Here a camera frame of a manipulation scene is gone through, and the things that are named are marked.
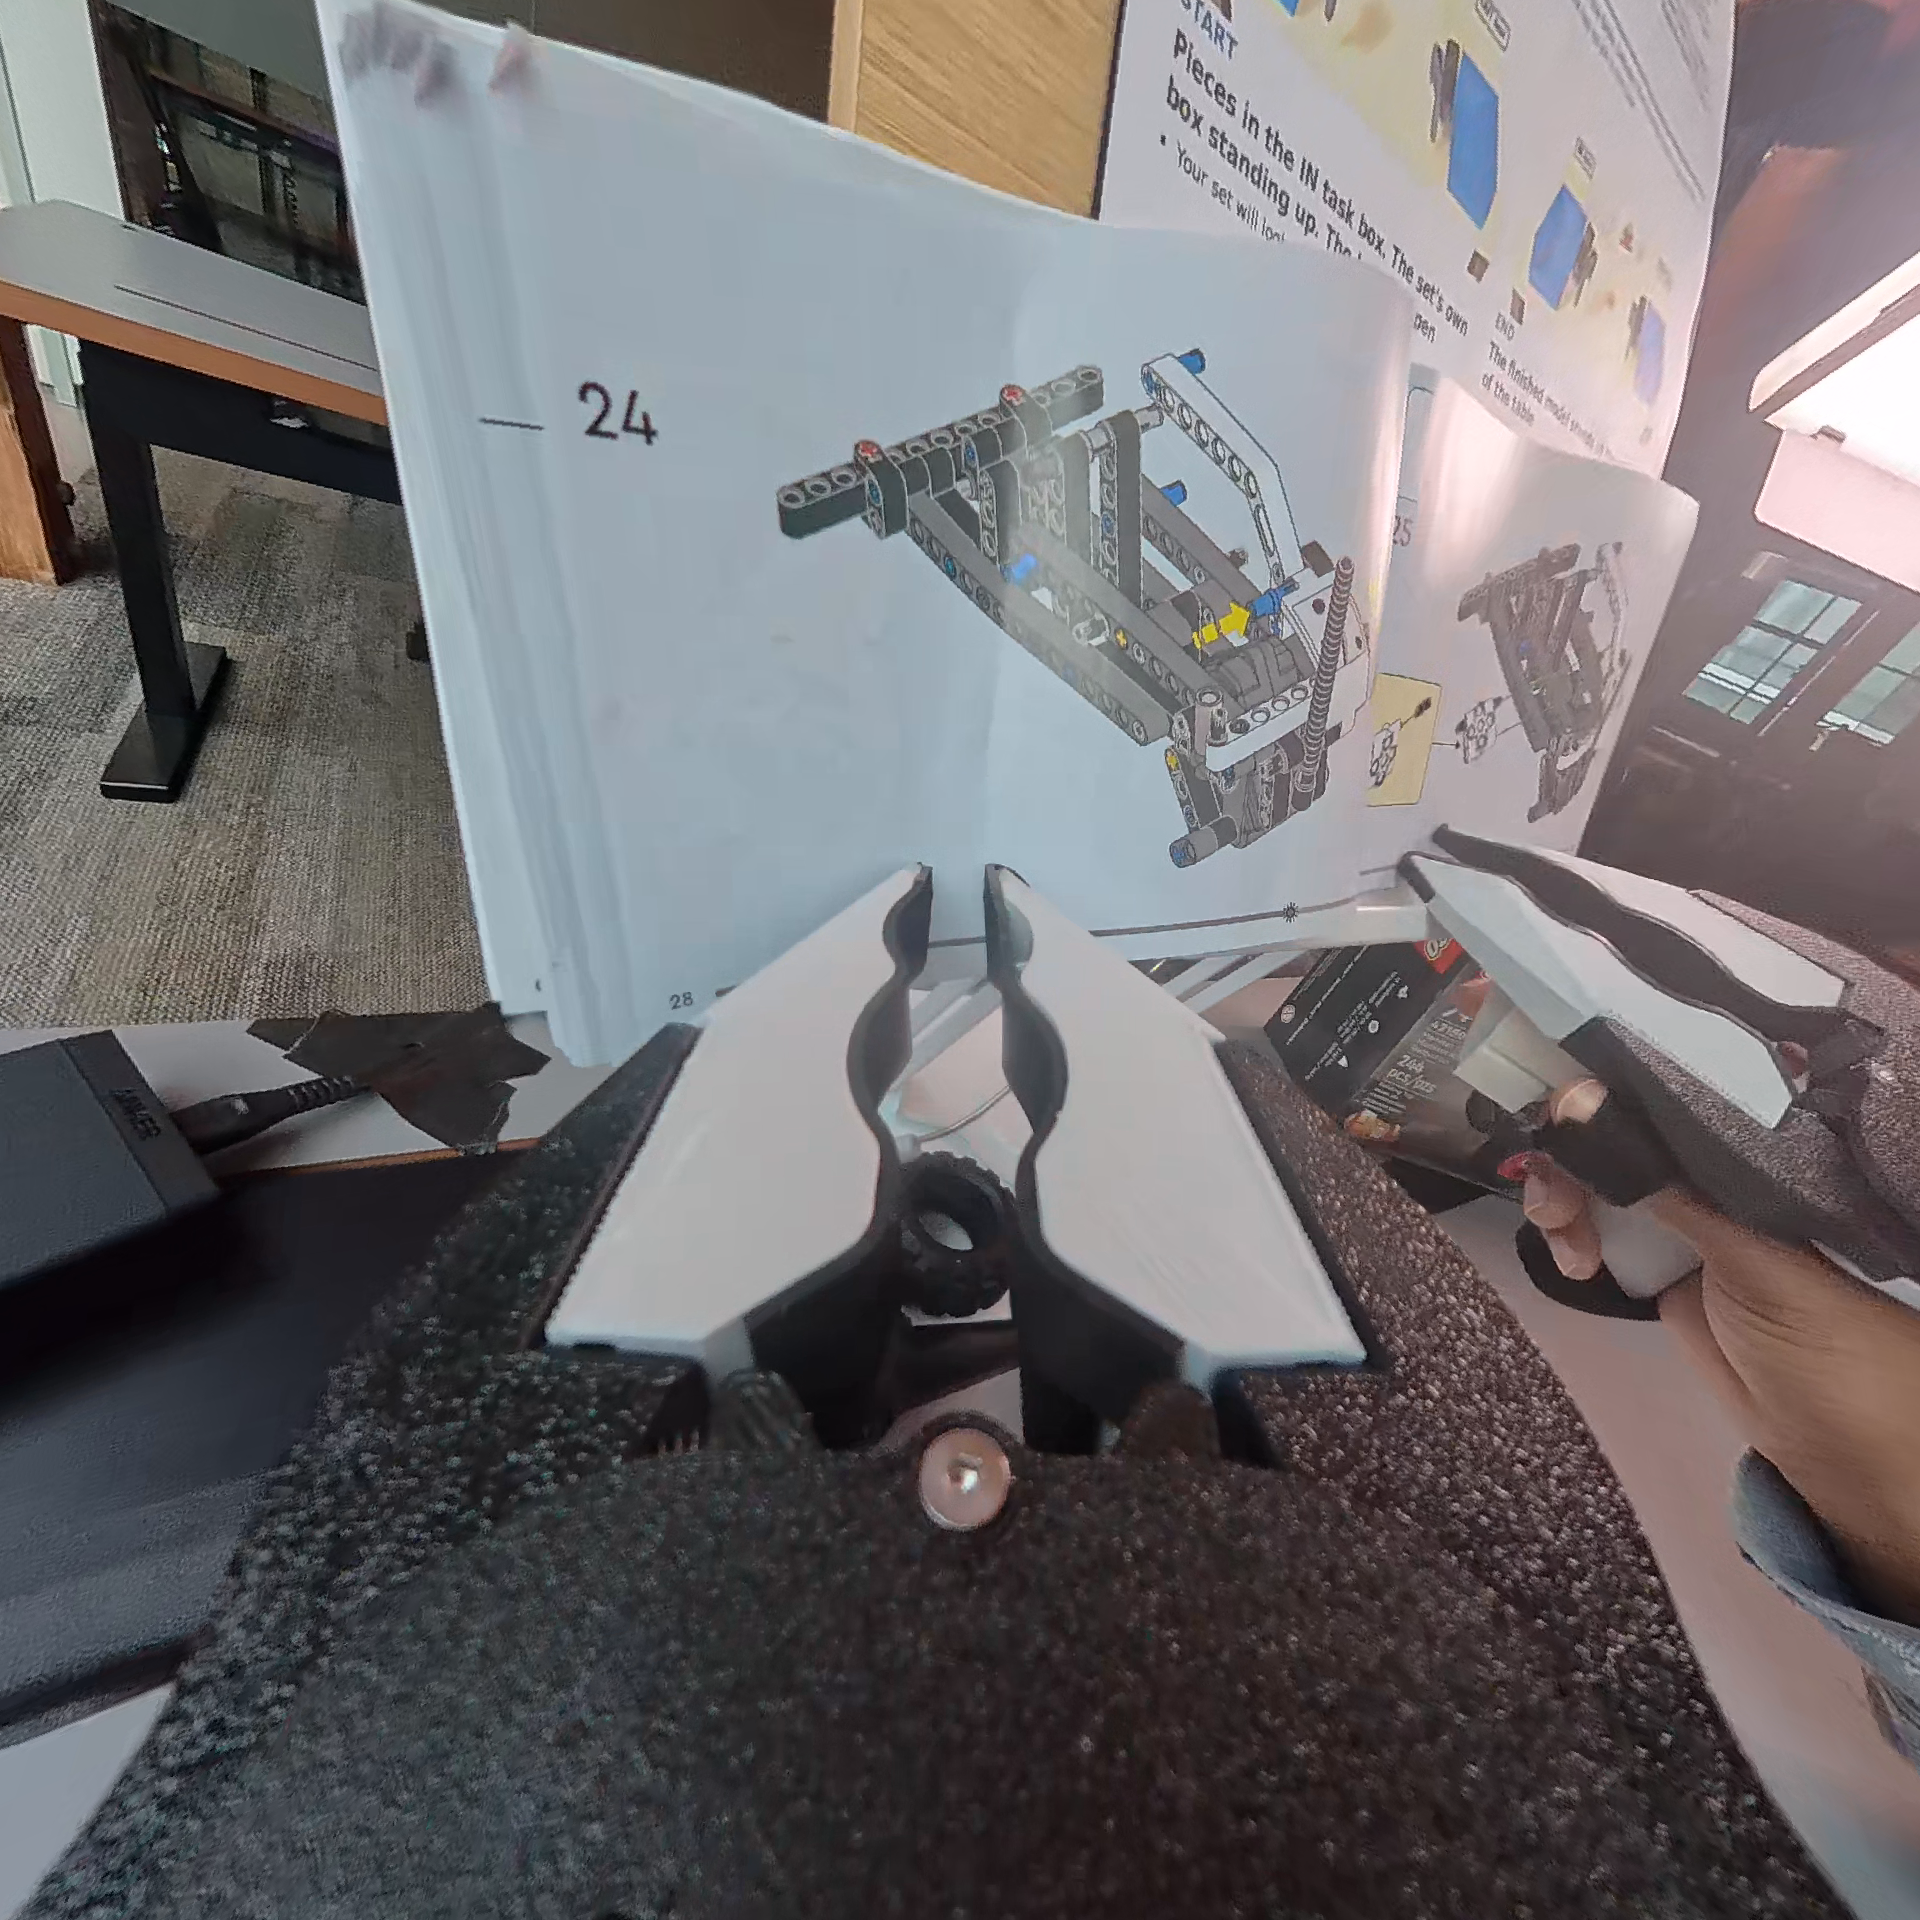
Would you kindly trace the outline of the black toy set box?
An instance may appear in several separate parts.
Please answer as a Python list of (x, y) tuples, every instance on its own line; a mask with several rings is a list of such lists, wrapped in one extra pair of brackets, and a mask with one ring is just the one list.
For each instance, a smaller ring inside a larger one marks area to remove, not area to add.
[(1264, 1033), (1286, 1075), (1372, 1157), (1522, 1198), (1531, 1120), (1461, 1075), (1488, 987), (1448, 935), (1326, 949)]

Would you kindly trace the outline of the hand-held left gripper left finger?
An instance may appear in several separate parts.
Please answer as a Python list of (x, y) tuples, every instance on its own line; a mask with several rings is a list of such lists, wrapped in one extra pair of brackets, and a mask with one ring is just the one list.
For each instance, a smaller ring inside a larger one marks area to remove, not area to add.
[(552, 1347), (833, 1378), (900, 1209), (881, 1099), (910, 1053), (934, 873), (903, 867), (724, 995), (545, 1323)]

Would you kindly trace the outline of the grey desk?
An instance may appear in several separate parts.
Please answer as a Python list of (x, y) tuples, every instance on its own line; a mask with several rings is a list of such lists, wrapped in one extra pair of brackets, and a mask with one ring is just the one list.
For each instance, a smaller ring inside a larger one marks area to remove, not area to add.
[[(444, 1156), (388, 1109), (236, 1149), (219, 1208), (4, 1295), (4, 1916), (169, 1701), (258, 1478), (325, 1370), (506, 1153)], [(1858, 1916), (1916, 1916), (1916, 1773), (1847, 1652), (1740, 1558), (1738, 1431), (1667, 1333), (1541, 1298), (1491, 1195), (1443, 1228), (1594, 1429), (1766, 1786)]]

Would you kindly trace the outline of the white light panel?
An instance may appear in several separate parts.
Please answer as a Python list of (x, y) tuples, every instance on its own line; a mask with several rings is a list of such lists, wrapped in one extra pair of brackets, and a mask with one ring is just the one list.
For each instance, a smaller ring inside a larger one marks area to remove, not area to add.
[(1778, 431), (1759, 524), (1918, 588), (1918, 257), (1774, 355), (1749, 410)]

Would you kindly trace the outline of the white task instruction poster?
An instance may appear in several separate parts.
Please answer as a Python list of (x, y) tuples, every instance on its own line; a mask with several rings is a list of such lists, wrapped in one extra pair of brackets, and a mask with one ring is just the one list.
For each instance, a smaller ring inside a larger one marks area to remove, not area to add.
[(1129, 1), (1096, 214), (1369, 263), (1428, 366), (1659, 474), (1711, 257), (1733, 1)]

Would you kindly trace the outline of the dark storage shelf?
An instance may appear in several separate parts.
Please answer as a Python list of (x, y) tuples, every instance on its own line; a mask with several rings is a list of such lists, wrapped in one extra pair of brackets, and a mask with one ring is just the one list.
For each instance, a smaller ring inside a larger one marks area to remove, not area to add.
[(362, 304), (325, 97), (120, 4), (89, 23), (124, 216)]

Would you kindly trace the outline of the window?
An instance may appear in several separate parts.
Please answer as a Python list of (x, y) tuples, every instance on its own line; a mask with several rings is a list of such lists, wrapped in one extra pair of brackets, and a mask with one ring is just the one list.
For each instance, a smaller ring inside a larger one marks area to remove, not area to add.
[(1684, 697), (1784, 750), (1884, 750), (1918, 714), (1916, 617), (1889, 594), (1781, 577)]

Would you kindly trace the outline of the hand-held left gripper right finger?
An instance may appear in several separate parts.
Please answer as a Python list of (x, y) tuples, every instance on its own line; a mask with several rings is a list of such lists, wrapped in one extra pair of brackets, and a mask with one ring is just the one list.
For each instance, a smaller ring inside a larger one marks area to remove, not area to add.
[(1056, 1390), (1198, 1390), (1371, 1352), (1212, 1025), (1011, 867), (983, 876), (1000, 1059), (1026, 1117), (1013, 1314)]

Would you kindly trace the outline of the black power adapter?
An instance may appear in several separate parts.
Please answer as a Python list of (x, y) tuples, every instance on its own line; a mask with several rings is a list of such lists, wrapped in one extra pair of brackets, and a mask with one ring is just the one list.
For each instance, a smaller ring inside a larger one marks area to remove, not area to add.
[(3, 1056), (3, 1286), (156, 1229), (219, 1186), (108, 1030)]

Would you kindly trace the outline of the building instruction booklet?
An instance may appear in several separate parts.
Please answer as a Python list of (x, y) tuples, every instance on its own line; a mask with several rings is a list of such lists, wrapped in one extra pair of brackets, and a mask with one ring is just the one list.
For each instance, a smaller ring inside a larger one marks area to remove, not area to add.
[(317, 12), (490, 979), (574, 1059), (903, 867), (968, 978), (988, 866), (1143, 960), (1577, 852), (1699, 508), (1379, 268)]

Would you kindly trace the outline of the black toy tyre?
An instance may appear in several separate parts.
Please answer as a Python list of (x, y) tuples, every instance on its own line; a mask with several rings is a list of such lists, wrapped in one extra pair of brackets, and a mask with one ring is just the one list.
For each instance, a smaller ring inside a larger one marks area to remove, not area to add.
[(905, 1164), (897, 1293), (930, 1320), (966, 1320), (996, 1308), (1013, 1281), (1013, 1198), (986, 1165), (948, 1152)]

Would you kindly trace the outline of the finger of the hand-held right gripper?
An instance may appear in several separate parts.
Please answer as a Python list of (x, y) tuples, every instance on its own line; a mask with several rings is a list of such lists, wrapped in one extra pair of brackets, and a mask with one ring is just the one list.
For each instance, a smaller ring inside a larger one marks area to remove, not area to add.
[(1810, 1044), (1792, 1025), (1808, 1010), (1719, 1010), (1675, 995), (1597, 935), (1541, 912), (1515, 881), (1446, 852), (1407, 852), (1402, 876), (1430, 919), (1562, 1052), (1574, 1052), (1583, 1027), (1606, 1020), (1751, 1120), (1773, 1130), (1784, 1121), (1794, 1084), (1778, 1044)]
[(1838, 1010), (1847, 979), (1670, 881), (1506, 841), (1432, 829), (1456, 863), (1509, 880), (1559, 923), (1593, 935), (1664, 992), (1719, 1010)]

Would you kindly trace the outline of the person's right forearm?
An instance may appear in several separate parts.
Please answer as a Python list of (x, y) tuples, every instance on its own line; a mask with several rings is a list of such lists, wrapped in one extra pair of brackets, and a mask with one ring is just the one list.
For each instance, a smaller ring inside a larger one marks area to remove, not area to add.
[(1761, 1451), (1740, 1453), (1733, 1529), (1743, 1558), (1856, 1658), (1884, 1740), (1918, 1766), (1918, 1630), (1860, 1604), (1807, 1500)]

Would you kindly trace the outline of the person's right hand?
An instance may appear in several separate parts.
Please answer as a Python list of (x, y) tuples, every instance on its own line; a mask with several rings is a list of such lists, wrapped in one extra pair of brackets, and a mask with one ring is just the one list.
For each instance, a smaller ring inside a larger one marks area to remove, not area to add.
[(1693, 1251), (1694, 1270), (1659, 1298), (1669, 1332), (1805, 1500), (1860, 1604), (1916, 1626), (1916, 1310), (1688, 1186), (1648, 1194), (1634, 1214)]

